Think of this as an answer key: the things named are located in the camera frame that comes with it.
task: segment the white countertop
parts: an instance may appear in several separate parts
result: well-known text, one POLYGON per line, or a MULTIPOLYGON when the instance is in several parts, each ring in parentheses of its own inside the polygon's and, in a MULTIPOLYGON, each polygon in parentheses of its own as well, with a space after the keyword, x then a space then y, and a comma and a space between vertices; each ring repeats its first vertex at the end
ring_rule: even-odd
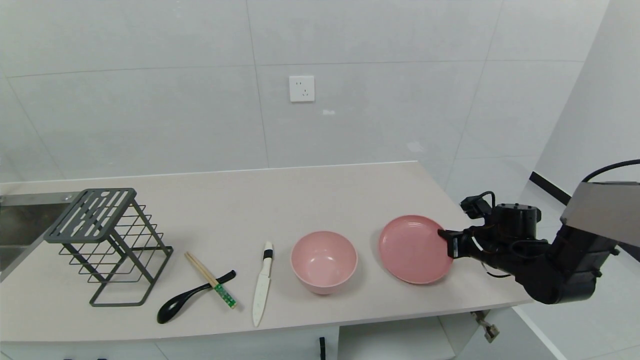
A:
POLYGON ((494 279, 473 259, 458 259, 432 285, 407 284, 381 267, 378 235, 407 214, 446 229, 470 225, 461 209, 417 162, 285 168, 4 184, 6 195, 132 187, 163 241, 175 253, 140 307, 92 307, 97 289, 43 242, 0 285, 2 341, 102 341, 179 338, 285 327, 417 318, 530 301, 513 278, 494 279), (315 295, 300 284, 289 256, 295 242, 329 230, 351 240, 358 269, 341 291, 315 295), (266 240, 275 248, 271 287, 260 327, 252 324, 253 291, 266 240), (212 291, 190 300, 172 321, 156 313, 168 299, 203 284, 184 257, 190 251, 215 275, 231 269, 229 309, 212 291))

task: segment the wall outlet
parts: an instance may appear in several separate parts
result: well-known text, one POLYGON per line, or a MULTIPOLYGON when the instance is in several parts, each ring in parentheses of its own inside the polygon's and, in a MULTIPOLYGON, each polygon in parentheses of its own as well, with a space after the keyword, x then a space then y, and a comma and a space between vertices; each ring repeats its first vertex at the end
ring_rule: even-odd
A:
POLYGON ((289 76, 291 102, 316 101, 316 81, 313 76, 289 76))

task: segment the black baseboard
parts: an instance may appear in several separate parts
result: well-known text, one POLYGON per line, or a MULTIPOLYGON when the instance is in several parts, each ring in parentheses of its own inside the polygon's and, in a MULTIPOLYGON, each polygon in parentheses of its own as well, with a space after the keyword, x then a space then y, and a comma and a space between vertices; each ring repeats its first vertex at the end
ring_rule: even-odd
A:
MULTIPOLYGON (((556 200, 562 202, 564 205, 567 205, 569 203, 569 200, 571 200, 571 195, 562 191, 556 185, 553 185, 549 180, 540 176, 540 174, 538 174, 537 172, 532 172, 531 176, 529 176, 529 180, 532 183, 538 185, 538 187, 547 192, 549 195, 553 196, 556 200)), ((628 252, 629 255, 634 257, 634 259, 640 261, 640 247, 620 243, 620 248, 628 252)))

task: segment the wooden chopsticks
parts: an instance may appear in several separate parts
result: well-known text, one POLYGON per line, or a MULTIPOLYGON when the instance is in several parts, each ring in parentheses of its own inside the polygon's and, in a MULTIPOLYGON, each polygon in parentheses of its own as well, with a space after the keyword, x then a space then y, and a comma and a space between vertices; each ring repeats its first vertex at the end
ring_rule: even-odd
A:
POLYGON ((207 282, 211 285, 211 287, 213 287, 213 290, 215 290, 216 293, 220 295, 222 300, 224 300, 227 303, 227 305, 229 305, 230 308, 232 309, 235 308, 236 301, 222 287, 222 284, 218 283, 218 281, 216 280, 216 277, 213 276, 213 274, 210 273, 207 270, 207 268, 195 256, 191 255, 191 253, 187 251, 184 253, 184 255, 187 257, 187 259, 189 259, 189 262, 193 265, 193 267, 195 267, 196 270, 198 270, 198 272, 200 272, 200 274, 202 274, 202 276, 204 276, 204 278, 207 279, 207 282))

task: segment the white knife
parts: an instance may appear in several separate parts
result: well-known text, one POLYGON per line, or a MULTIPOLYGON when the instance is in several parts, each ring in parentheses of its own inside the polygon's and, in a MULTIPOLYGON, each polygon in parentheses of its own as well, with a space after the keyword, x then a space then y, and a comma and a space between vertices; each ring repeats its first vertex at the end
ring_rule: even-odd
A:
POLYGON ((267 241, 264 244, 264 255, 262 256, 262 270, 258 275, 258 284, 255 286, 255 295, 253 296, 253 325, 258 326, 262 313, 264 312, 264 304, 267 302, 267 293, 269 292, 269 282, 271 279, 271 261, 273 260, 273 244, 267 241))

